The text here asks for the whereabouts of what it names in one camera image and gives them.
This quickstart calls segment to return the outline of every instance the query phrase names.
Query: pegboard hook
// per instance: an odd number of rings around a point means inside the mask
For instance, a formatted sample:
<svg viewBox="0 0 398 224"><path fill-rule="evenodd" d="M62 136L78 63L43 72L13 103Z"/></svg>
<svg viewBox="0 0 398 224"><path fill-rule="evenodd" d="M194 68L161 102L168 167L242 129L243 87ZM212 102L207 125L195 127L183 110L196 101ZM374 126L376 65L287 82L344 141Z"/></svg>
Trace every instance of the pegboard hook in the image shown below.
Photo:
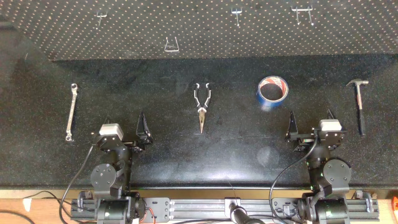
<svg viewBox="0 0 398 224"><path fill-rule="evenodd" d="M108 15L108 12L104 15L102 12L97 12L97 17L99 18L98 26L95 29L98 29L101 26L102 18L105 18Z"/></svg>
<svg viewBox="0 0 398 224"><path fill-rule="evenodd" d="M297 20L297 25L300 25L300 21L299 21L299 11L307 11L308 12L308 16L310 17L310 23L311 26L313 26L313 22L312 22L312 18L311 18L311 10L313 10L312 6L307 7L306 9L298 9L293 8L292 6L290 7L292 11L296 12L296 20Z"/></svg>
<svg viewBox="0 0 398 224"><path fill-rule="evenodd" d="M233 9L231 9L231 13L236 15L236 23L239 26L239 16L238 14L242 13L242 8L239 11L238 9L235 9L235 11Z"/></svg>
<svg viewBox="0 0 398 224"><path fill-rule="evenodd" d="M180 47L178 46L178 41L177 41L177 37L174 37L175 38L175 43L177 44L177 46L176 47L174 47L174 46L171 46L171 45L167 45L167 44L169 44L169 40L168 40L168 38L166 37L166 45L164 46L164 51L166 51L166 52L179 52L180 51ZM175 50L167 50L167 47L169 47L169 48L175 48Z"/></svg>

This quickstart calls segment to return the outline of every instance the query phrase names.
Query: hammer head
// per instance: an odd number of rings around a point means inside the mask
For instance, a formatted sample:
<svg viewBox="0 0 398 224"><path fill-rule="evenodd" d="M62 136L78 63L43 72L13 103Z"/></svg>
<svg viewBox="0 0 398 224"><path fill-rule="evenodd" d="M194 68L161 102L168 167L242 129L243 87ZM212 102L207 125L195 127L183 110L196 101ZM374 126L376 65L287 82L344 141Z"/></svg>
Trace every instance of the hammer head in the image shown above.
<svg viewBox="0 0 398 224"><path fill-rule="evenodd" d="M369 81L362 80L360 78L356 78L356 79L353 79L353 80L349 81L349 83L346 86L348 86L351 83L354 83L354 85L358 86L358 85L366 85L366 84L369 83Z"/></svg>

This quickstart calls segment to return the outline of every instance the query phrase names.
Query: pliers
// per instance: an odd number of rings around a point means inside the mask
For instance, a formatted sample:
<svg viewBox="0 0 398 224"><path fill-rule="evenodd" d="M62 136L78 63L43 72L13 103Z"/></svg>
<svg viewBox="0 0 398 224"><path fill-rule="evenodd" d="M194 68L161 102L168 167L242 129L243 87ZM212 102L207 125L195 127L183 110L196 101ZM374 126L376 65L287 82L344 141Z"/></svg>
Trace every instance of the pliers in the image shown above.
<svg viewBox="0 0 398 224"><path fill-rule="evenodd" d="M198 99L199 84L196 84L196 87L193 91L193 97L195 97L195 102L197 104L198 113L199 113L200 133L203 133L203 125L205 124L205 113L207 112L207 108L209 107L210 104L211 90L209 88L209 83L206 84L206 89L207 89L207 99L203 106L200 105Z"/></svg>

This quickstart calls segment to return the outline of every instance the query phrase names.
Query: hammer handle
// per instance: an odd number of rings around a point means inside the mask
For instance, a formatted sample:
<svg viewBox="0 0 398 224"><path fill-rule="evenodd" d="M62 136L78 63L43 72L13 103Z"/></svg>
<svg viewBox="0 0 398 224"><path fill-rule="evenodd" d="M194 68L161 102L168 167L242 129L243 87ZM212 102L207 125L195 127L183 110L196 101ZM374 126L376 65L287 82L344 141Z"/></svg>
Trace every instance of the hammer handle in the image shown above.
<svg viewBox="0 0 398 224"><path fill-rule="evenodd" d="M365 118L362 113L362 109L358 110L358 122L359 122L359 133L361 137L365 137Z"/></svg>

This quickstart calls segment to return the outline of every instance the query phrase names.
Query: orange object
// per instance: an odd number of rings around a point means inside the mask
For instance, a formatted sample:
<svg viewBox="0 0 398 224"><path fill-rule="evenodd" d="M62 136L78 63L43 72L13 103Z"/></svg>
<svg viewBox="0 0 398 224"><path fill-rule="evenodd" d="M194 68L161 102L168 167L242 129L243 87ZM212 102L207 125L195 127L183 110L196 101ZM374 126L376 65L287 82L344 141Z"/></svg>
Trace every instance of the orange object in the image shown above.
<svg viewBox="0 0 398 224"><path fill-rule="evenodd" d="M394 197L392 200L392 209L394 210L394 215L396 216L396 220L398 222L398 198Z"/></svg>

